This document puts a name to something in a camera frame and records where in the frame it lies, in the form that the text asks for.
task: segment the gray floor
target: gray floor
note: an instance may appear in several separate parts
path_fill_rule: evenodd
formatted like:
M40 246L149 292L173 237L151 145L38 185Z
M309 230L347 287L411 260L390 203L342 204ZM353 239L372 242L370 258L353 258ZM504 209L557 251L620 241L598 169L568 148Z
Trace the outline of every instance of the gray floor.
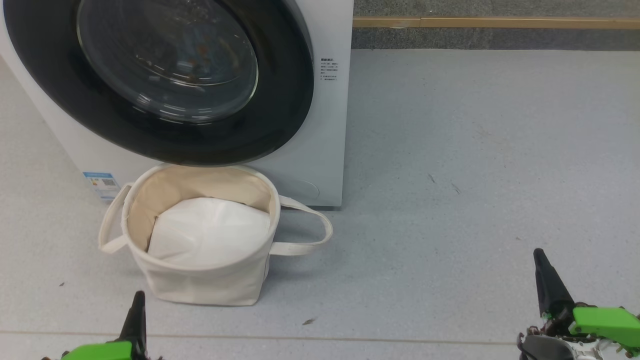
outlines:
M3 357L110 340L145 280L97 250L104 206L0 79ZM274 258L253 307L149 296L150 355L516 359L535 247L576 300L640 312L638 94L640 53L354 51L331 244ZM286 212L277 236L314 221Z

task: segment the front-loading washing machine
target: front-loading washing machine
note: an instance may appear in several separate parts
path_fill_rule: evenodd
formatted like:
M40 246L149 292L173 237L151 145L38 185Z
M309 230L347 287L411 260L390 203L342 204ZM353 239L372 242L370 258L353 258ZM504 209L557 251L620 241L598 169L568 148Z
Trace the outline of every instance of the front-loading washing machine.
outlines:
M353 0L0 1L0 54L104 200L166 161L341 205Z

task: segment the wall baseboard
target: wall baseboard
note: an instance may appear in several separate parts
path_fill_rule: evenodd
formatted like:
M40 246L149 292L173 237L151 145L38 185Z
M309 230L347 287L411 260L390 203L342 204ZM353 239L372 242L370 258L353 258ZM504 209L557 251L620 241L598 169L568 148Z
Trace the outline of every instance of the wall baseboard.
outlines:
M356 16L354 28L640 29L640 18Z

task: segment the washing machine label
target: washing machine label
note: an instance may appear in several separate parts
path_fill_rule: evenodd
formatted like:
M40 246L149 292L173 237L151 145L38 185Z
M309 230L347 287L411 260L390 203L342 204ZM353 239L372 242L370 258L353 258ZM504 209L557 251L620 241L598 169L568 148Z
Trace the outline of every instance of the washing machine label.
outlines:
M113 200L120 192L120 186L116 183L116 179L107 172L83 172L83 174L91 182L93 190L102 200Z
M320 80L338 80L338 62L334 61L333 58L320 59Z

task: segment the fabric handle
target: fabric handle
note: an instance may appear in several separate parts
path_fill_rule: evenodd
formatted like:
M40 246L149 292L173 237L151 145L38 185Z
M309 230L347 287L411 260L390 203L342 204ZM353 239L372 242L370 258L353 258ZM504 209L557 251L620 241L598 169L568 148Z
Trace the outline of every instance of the fabric handle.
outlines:
M120 190L118 195L109 208L107 209L104 218L102 219L102 225L100 226L100 233L98 234L98 246L100 250L107 254L113 254L114 252L122 249L124 245L127 245L127 237L120 235L113 240L109 240L110 230L113 227L113 221L115 220L118 210L124 206L124 200L127 198L127 194L131 190L133 184L125 184Z
M286 208L302 210L304 212L318 216L324 224L324 239L315 243L274 242L273 244L271 244L271 250L269 251L270 255L297 256L311 254L319 246L326 243L333 235L333 226L331 225L329 219L323 214L315 210L311 210L306 205L303 205L302 203L295 201L294 199L289 197L280 196L280 205Z

